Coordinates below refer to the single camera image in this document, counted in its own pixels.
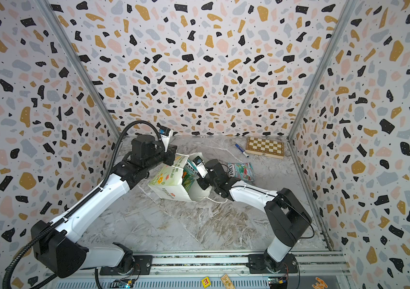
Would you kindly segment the mint blossom candy bag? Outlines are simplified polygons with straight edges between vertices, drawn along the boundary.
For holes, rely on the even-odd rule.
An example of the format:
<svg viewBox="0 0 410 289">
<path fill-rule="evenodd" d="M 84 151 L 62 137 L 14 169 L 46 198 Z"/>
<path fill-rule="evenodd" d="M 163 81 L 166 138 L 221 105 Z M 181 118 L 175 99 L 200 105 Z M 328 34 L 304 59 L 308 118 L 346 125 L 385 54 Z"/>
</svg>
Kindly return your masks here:
<svg viewBox="0 0 410 289">
<path fill-rule="evenodd" d="M 187 174 L 193 177 L 198 177 L 200 175 L 197 171 L 194 162 L 191 160 L 187 160 L 187 163 L 184 165 L 184 170 L 187 172 Z"/>
<path fill-rule="evenodd" d="M 255 181 L 255 174 L 251 163 L 228 163 L 228 175 L 252 183 Z"/>
</svg>

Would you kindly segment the white floral paper bag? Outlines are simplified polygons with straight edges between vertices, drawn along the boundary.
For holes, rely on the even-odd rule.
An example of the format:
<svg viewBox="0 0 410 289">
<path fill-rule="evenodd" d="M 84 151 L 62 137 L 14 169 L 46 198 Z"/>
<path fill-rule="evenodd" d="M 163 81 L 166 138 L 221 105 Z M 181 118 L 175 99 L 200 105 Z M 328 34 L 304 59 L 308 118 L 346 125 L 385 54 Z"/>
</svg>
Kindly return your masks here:
<svg viewBox="0 0 410 289">
<path fill-rule="evenodd" d="M 148 183 L 148 186 L 161 199 L 182 202 L 200 202 L 204 199 L 210 200 L 212 188 L 202 190 L 197 179 L 184 170 L 187 160 L 203 155 L 200 152 L 191 155 L 176 154 L 172 166 L 164 165 L 160 172 Z"/>
</svg>

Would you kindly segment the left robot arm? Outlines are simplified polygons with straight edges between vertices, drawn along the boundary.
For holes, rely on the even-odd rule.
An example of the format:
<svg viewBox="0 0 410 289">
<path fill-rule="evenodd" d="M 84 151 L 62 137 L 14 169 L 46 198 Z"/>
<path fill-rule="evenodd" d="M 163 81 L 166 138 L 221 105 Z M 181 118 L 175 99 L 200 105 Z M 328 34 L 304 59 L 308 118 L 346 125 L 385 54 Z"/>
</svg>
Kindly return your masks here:
<svg viewBox="0 0 410 289">
<path fill-rule="evenodd" d="M 131 141 L 131 151 L 111 170 L 106 184 L 99 185 L 68 211 L 50 223 L 39 221 L 31 230 L 32 237 L 49 229 L 38 241 L 35 258 L 59 278 L 79 270 L 108 267 L 115 273 L 132 273 L 135 259 L 131 249 L 120 243 L 87 248 L 78 243 L 83 233 L 115 201 L 147 179 L 150 170 L 160 164 L 173 165 L 177 146 L 164 145 L 151 135 L 139 135 Z"/>
</svg>

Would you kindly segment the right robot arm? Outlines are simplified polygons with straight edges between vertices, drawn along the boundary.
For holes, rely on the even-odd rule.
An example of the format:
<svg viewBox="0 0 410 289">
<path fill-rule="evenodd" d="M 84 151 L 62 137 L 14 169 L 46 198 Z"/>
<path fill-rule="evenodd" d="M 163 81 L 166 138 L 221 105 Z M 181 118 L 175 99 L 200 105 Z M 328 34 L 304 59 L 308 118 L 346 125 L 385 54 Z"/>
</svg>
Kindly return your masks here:
<svg viewBox="0 0 410 289">
<path fill-rule="evenodd" d="M 266 190 L 230 177 L 217 159 L 205 163 L 196 157 L 192 163 L 201 189 L 211 188 L 224 199 L 250 205 L 266 214 L 275 237 L 259 261 L 256 257 L 249 258 L 251 271 L 278 273 L 287 269 L 286 256 L 312 226 L 310 215 L 293 192 L 287 188 Z"/>
</svg>

